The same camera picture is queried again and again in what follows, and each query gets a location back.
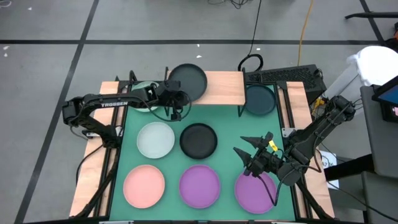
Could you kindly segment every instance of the gray floor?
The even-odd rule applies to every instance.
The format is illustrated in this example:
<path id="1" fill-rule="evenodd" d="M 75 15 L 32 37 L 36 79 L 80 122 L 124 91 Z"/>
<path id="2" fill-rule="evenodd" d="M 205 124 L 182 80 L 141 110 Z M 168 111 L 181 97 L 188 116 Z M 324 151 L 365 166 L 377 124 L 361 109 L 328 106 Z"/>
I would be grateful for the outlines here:
<path id="1" fill-rule="evenodd" d="M 263 0 L 258 40 L 299 40 L 310 0 Z M 396 0 L 367 0 L 372 11 L 398 11 Z M 2 40 L 79 40 L 93 0 L 13 1 L 0 8 Z M 258 1 L 240 10 L 230 3 L 207 0 L 99 0 L 88 40 L 249 40 Z M 359 0 L 316 0 L 305 40 L 376 40 L 367 19 L 344 20 L 363 12 Z M 376 19 L 385 39 L 394 19 Z M 302 65 L 316 64 L 331 85 L 346 68 L 346 58 L 366 45 L 304 45 Z M 77 45 L 0 44 L 0 217 L 13 223 L 31 178 Z M 142 80 L 159 80 L 164 68 L 195 63 L 204 70 L 236 70 L 248 53 L 246 44 L 84 45 L 67 99 L 97 93 L 101 82 L 126 79 L 133 69 Z M 263 69 L 292 67 L 298 45 L 255 45 Z M 245 67 L 253 70 L 256 61 Z M 363 114 L 345 123 L 324 141 L 339 156 L 355 158 L 370 152 Z M 70 134 L 61 120 L 49 147 L 25 222 L 68 217 L 75 169 L 84 140 Z M 358 220 L 361 213 L 335 208 L 338 217 Z"/>

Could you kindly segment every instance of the black floor line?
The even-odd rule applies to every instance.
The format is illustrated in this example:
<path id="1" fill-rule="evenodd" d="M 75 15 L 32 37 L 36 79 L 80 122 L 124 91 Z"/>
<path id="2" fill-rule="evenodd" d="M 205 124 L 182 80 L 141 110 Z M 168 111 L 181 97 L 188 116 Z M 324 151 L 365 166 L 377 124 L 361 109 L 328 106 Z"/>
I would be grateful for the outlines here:
<path id="1" fill-rule="evenodd" d="M 368 4 L 366 4 L 365 0 L 359 0 L 361 2 L 362 8 L 365 12 L 371 12 L 369 10 Z M 374 32 L 374 35 L 376 35 L 377 40 L 379 41 L 380 45 L 384 45 L 384 39 L 383 36 L 380 33 L 379 28 L 377 27 L 376 22 L 374 21 L 373 18 L 368 18 L 369 23 L 371 24 L 372 30 Z"/>
<path id="2" fill-rule="evenodd" d="M 251 40 L 0 40 L 0 44 L 98 44 L 98 45 L 164 45 L 164 44 L 250 44 Z M 255 40 L 254 44 L 298 45 L 299 40 Z M 372 45 L 377 40 L 303 40 L 303 45 Z"/>
<path id="3" fill-rule="evenodd" d="M 96 11 L 96 8 L 98 5 L 98 1 L 99 0 L 93 1 L 93 5 L 92 5 L 90 13 L 88 15 L 88 18 L 87 18 L 85 27 L 83 29 L 83 33 L 80 37 L 80 40 L 85 40 L 87 38 L 87 33 L 88 33 L 88 30 L 90 29 L 91 22 L 93 21 L 94 14 L 95 14 L 95 11 Z M 67 97 L 67 93 L 68 93 L 70 84 L 72 82 L 73 75 L 75 74 L 75 70 L 78 65 L 81 51 L 83 50 L 83 46 L 84 46 L 84 44 L 79 44 L 78 47 L 76 48 L 76 52 L 75 52 L 75 55 L 73 56 L 68 75 L 65 79 L 65 83 L 63 84 L 62 91 L 61 91 L 60 97 L 58 99 L 57 106 L 56 106 L 54 114 L 52 116 L 49 129 L 47 130 L 47 134 L 45 135 L 42 148 L 39 152 L 39 156 L 37 158 L 36 165 L 34 167 L 32 176 L 30 177 L 30 181 L 26 188 L 24 197 L 22 199 L 22 202 L 19 207 L 19 210 L 18 210 L 18 213 L 17 213 L 14 223 L 20 224 L 20 223 L 24 222 L 26 212 L 29 208 L 29 204 L 32 199 L 33 193 L 35 191 L 37 181 L 39 180 L 40 173 L 42 171 L 45 158 L 47 157 L 47 153 L 50 148 L 50 144 L 51 144 L 54 132 L 55 132 L 55 128 L 57 127 L 57 123 L 58 123 L 58 120 L 61 115 L 61 109 L 62 109 L 61 106 L 64 103 L 65 98 Z"/>

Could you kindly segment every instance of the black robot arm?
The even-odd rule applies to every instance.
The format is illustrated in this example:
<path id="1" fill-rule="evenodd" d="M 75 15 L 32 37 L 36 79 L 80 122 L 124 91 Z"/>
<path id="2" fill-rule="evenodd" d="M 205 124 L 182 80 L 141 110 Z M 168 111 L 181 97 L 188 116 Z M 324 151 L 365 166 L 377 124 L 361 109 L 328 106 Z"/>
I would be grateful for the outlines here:
<path id="1" fill-rule="evenodd" d="M 235 152 L 242 159 L 244 175 L 259 177 L 263 172 L 271 172 L 285 185 L 297 184 L 321 219 L 332 219 L 303 185 L 300 178 L 309 168 L 310 160 L 315 155 L 315 148 L 334 130 L 336 126 L 354 118 L 355 109 L 352 102 L 342 96 L 333 97 L 326 105 L 325 112 L 304 130 L 292 132 L 284 144 L 285 152 L 277 157 L 267 151 L 273 134 L 268 132 L 265 138 L 241 137 L 253 147 L 258 148 L 252 158 L 250 154 L 234 147 Z"/>
<path id="2" fill-rule="evenodd" d="M 150 108 L 151 106 L 172 107 L 172 120 L 181 120 L 179 113 L 189 103 L 188 96 L 179 90 L 180 82 L 167 80 L 159 82 L 159 86 L 151 85 L 128 93 L 93 95 L 75 97 L 62 106 L 63 122 L 69 126 L 83 126 L 87 130 L 99 134 L 104 147 L 115 148 L 120 145 L 114 127 L 104 125 L 90 114 L 99 108 L 132 106 L 134 108 Z"/>

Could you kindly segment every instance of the green table surface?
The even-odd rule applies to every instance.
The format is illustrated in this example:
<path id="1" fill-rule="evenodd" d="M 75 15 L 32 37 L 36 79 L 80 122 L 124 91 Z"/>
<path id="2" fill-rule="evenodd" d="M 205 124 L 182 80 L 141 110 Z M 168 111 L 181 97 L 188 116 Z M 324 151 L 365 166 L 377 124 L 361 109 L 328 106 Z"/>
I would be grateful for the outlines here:
<path id="1" fill-rule="evenodd" d="M 163 108 L 155 111 L 165 117 Z M 116 185 L 110 213 L 110 220 L 295 220 L 290 187 L 282 185 L 276 207 L 264 214 L 245 211 L 234 195 L 234 185 L 243 171 L 243 163 L 233 151 L 238 147 L 254 155 L 256 150 L 240 136 L 265 136 L 274 134 L 274 142 L 282 148 L 282 136 L 277 109 L 265 116 L 256 116 L 245 111 L 238 117 L 237 106 L 193 105 L 190 114 L 178 122 L 168 122 L 175 135 L 175 144 L 170 153 L 160 159 L 148 159 L 137 148 L 138 132 L 148 123 L 160 121 L 150 113 L 129 108 L 121 148 Z M 204 123 L 211 126 L 218 137 L 216 151 L 208 158 L 194 160 L 187 157 L 180 148 L 181 132 L 190 124 Z M 123 182 L 128 173 L 143 164 L 156 166 L 165 178 L 165 192 L 152 207 L 134 208 L 123 195 Z M 214 169 L 221 182 L 219 199 L 210 207 L 195 209 L 180 198 L 178 183 L 183 172 L 195 164 L 205 164 Z M 274 174 L 269 174 L 275 184 L 279 183 Z"/>

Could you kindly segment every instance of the white plate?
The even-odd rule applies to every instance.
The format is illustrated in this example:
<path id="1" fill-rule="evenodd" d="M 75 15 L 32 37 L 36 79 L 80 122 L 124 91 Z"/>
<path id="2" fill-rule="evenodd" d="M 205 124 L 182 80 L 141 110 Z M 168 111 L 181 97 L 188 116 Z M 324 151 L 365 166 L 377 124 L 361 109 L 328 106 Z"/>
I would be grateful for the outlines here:
<path id="1" fill-rule="evenodd" d="M 150 86 L 151 84 L 155 83 L 156 86 L 159 86 L 158 83 L 156 82 L 151 82 L 151 81 L 147 81 L 147 82 L 142 82 L 142 83 L 138 83 L 137 85 L 133 86 L 133 88 L 131 90 L 138 90 L 147 86 Z M 150 108 L 152 111 L 157 109 L 157 106 L 153 106 Z M 135 108 L 135 110 L 138 110 L 140 112 L 149 112 L 148 108 Z"/>
<path id="2" fill-rule="evenodd" d="M 166 156 L 173 148 L 175 136 L 173 129 L 162 122 L 145 125 L 138 133 L 137 147 L 139 152 L 150 159 Z"/>

